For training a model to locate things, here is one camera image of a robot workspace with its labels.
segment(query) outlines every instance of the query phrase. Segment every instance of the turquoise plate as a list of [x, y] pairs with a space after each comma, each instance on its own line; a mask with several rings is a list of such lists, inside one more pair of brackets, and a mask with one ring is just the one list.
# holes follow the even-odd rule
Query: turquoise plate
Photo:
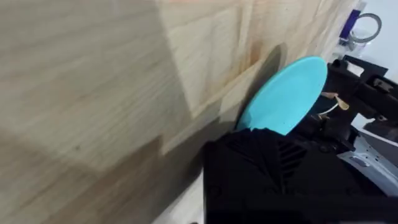
[[326, 81], [326, 62], [305, 57], [277, 72], [256, 93], [238, 121], [244, 128], [289, 133], [311, 109]]

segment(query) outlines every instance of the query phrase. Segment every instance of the black plastic part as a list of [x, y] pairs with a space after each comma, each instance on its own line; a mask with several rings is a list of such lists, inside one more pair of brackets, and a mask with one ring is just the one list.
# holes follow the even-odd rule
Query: black plastic part
[[396, 222], [398, 199], [315, 141], [245, 129], [203, 147], [205, 223]]

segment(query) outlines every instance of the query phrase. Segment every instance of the wooden wall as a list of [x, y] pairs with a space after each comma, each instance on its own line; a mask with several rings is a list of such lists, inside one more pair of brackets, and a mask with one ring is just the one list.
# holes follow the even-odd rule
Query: wooden wall
[[330, 56], [355, 3], [1, 1], [0, 223], [151, 222], [253, 80]]

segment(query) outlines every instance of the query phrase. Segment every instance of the white wall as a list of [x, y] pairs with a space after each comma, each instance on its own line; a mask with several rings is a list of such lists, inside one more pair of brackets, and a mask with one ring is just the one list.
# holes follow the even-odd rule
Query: white wall
[[[398, 83], [398, 0], [364, 0], [367, 3], [363, 13], [377, 14], [382, 20], [380, 34], [367, 45], [360, 55], [354, 57], [386, 67], [387, 78]], [[374, 30], [376, 23], [371, 19], [360, 19], [355, 29]]]

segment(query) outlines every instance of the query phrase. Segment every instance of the purple object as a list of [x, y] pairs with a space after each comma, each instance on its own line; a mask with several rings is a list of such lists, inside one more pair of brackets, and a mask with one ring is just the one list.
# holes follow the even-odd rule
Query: purple object
[[351, 14], [349, 15], [346, 24], [344, 25], [343, 30], [340, 33], [340, 38], [343, 39], [348, 39], [349, 33], [351, 32], [351, 29], [353, 29], [355, 22], [360, 15], [361, 11], [359, 10], [353, 10]]

